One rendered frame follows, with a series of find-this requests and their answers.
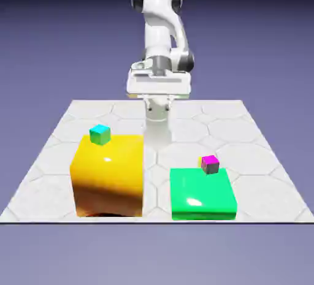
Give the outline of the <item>large green box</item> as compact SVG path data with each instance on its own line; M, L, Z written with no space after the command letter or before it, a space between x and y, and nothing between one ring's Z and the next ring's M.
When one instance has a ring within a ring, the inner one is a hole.
M206 174L200 168L170 170L173 220L233 220L237 201L225 168Z

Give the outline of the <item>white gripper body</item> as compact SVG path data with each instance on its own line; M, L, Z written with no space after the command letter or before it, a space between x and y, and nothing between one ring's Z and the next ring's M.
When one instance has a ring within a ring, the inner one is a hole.
M130 98L170 96L187 99L191 93L191 74L167 70L165 76L154 76L150 69L130 69L126 92Z

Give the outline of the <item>small magenta cube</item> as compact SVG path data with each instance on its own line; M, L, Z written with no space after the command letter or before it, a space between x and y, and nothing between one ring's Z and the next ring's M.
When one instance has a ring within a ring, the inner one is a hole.
M201 158L201 168L207 175L218 173L220 162L215 155L203 156Z

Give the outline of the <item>large yellow box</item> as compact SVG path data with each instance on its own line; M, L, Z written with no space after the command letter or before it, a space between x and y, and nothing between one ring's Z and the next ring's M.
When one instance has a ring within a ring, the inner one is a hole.
M113 135L105 145L96 145L84 135L71 162L70 176L79 217L141 217L144 137Z

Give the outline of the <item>small cyan cube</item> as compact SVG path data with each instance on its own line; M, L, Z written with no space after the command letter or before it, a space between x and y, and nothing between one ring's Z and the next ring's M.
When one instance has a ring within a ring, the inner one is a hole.
M90 141L97 145L105 145L111 140L111 129L108 126L98 124L89 130Z

